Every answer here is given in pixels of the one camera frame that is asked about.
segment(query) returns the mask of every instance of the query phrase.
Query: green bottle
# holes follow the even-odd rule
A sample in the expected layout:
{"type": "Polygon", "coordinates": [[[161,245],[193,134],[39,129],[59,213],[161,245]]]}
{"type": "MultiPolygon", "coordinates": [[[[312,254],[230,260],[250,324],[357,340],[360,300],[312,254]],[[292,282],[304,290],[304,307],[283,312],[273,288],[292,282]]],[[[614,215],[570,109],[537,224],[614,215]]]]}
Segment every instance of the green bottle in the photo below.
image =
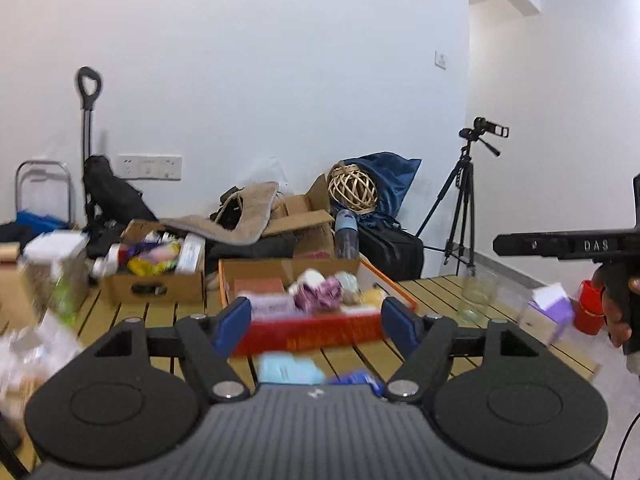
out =
{"type": "Polygon", "coordinates": [[[51,263],[51,299],[49,307],[58,315],[60,321],[71,326],[76,323],[78,314],[74,309],[73,295],[62,271],[62,263],[51,263]]]}

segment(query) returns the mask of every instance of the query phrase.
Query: finger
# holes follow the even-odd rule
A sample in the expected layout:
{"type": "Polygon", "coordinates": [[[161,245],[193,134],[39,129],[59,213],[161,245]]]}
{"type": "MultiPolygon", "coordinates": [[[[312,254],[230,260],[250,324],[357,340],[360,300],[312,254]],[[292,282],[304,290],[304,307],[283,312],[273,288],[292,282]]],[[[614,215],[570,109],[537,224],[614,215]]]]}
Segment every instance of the finger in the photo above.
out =
{"type": "Polygon", "coordinates": [[[635,294],[640,294],[640,278],[631,278],[629,280],[629,290],[635,294]]]}
{"type": "Polygon", "coordinates": [[[619,323],[622,320],[622,311],[618,304],[611,299],[607,291],[602,295],[602,311],[607,317],[607,322],[619,323]]]}
{"type": "Polygon", "coordinates": [[[596,271],[593,273],[593,277],[591,279],[592,288],[602,288],[604,286],[604,282],[602,281],[602,275],[600,273],[601,268],[602,267],[598,267],[596,271]]]}
{"type": "Polygon", "coordinates": [[[622,343],[631,337],[631,329],[626,323],[612,323],[608,329],[611,334],[611,342],[616,348],[620,348],[622,343]]]}

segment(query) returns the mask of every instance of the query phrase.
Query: wall switch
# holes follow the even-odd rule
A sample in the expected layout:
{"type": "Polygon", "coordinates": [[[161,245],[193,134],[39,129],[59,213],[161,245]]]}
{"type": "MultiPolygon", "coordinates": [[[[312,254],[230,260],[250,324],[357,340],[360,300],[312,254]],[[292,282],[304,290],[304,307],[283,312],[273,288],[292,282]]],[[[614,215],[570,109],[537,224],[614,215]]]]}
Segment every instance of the wall switch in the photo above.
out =
{"type": "Polygon", "coordinates": [[[436,50],[436,66],[443,70],[447,69],[447,57],[436,50]]]}
{"type": "Polygon", "coordinates": [[[180,180],[180,155],[118,155],[116,173],[127,180],[180,180]]]}

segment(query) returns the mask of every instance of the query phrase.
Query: silver screw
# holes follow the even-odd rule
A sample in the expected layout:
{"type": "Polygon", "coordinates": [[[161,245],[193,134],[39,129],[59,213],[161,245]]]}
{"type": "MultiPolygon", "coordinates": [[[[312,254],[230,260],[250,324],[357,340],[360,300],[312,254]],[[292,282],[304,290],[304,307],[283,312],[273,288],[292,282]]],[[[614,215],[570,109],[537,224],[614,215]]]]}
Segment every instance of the silver screw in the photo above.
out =
{"type": "Polygon", "coordinates": [[[420,386],[413,381],[400,379],[399,381],[389,383],[386,388],[390,393],[397,395],[398,397],[410,397],[418,393],[420,386]]]}
{"type": "Polygon", "coordinates": [[[213,393],[224,399],[232,399],[244,393],[244,386],[236,381],[222,381],[214,384],[213,393]]]}

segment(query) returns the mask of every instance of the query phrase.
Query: glass cup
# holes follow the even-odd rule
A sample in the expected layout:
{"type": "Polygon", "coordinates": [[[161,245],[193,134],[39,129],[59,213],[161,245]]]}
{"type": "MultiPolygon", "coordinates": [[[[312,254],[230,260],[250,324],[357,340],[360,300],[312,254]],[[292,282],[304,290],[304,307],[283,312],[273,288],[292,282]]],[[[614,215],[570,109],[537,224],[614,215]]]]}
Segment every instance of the glass cup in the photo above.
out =
{"type": "Polygon", "coordinates": [[[500,278],[485,269],[465,269],[462,294],[458,304],[458,321],[461,324],[486,326],[483,323],[487,308],[498,295],[500,278]]]}

